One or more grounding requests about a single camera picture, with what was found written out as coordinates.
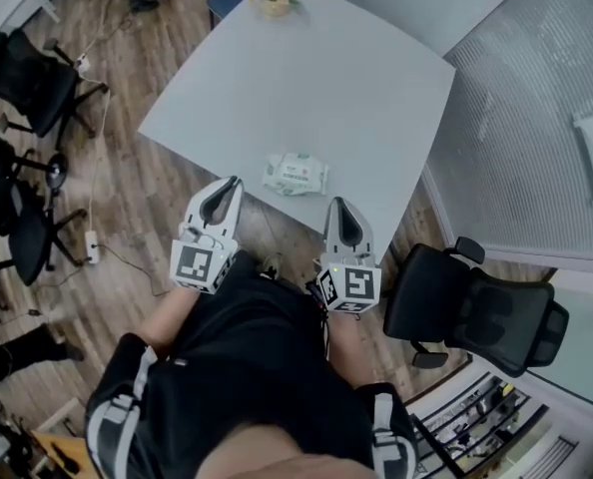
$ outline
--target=wooden floor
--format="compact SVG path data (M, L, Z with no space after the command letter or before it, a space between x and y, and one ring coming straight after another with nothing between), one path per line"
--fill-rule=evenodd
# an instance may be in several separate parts
M107 82L112 91L105 136L89 140L83 130L70 126L65 152L70 176L57 202L57 218L87 208L95 158L100 159L92 201L93 225L101 243L127 260L141 265L155 278L155 290L170 287L167 281L170 243L191 195L213 179L206 171L163 147L136 137L136 130L184 61L209 33L206 0L161 0L158 10L127 15L127 0L54 0L61 24L43 12L32 18L25 31L35 45L49 37L77 56L99 32L89 57L92 79ZM106 22L100 29L102 15ZM99 123L105 96L85 105L87 118ZM0 102L9 117L17 114ZM218 108L215 119L226 119ZM34 147L47 160L54 137L43 140L9 131L6 139L18 152ZM22 177L32 177L26 172ZM64 233L68 245L83 255L83 236L88 223L70 225ZM313 277L311 259L320 254L317 233L278 211L246 197L238 240L252 254L263 257L281 251L287 259L285 277L301 285ZM383 260L385 287L396 275L396 264L417 242L443 246L434 212L419 186L409 204L390 252ZM0 238L0 259L9 256ZM44 313L52 309L74 316L62 331L87 354L83 363L43 363L18 372L0 383L0 399L8 410L22 415L33 427L73 396L86 401L99 381L119 337L153 310L148 279L121 263L106 250L97 265L88 265L62 282L74 269L53 252L56 271L42 272L31 287L22 284L13 270L1 274L2 295L12 310L2 315L0 342L38 325L41 318L20 315L30 308ZM510 279L538 278L540 268L491 263L486 269ZM378 379L392 381L405 399L421 392L464 360L451 350L445 367L422 371L408 364L413 351L406 342L385 337L381 331L382 307L362 322L364 351Z

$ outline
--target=flower pot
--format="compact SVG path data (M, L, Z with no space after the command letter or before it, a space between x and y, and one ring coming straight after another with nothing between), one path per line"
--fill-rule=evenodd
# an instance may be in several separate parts
M260 0L261 10L267 16L278 18L290 11L290 0Z

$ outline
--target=chair armrest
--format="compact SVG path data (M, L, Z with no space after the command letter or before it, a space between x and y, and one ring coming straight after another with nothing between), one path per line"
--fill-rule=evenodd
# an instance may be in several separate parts
M456 246L446 248L444 252L448 255L462 255L477 264L483 264L485 261L485 249L473 239L463 236L456 240Z
M75 67L75 63L72 59L66 55L66 52L59 47L59 42L54 37L46 40L43 47L44 51L55 53L61 60L68 64L71 68Z

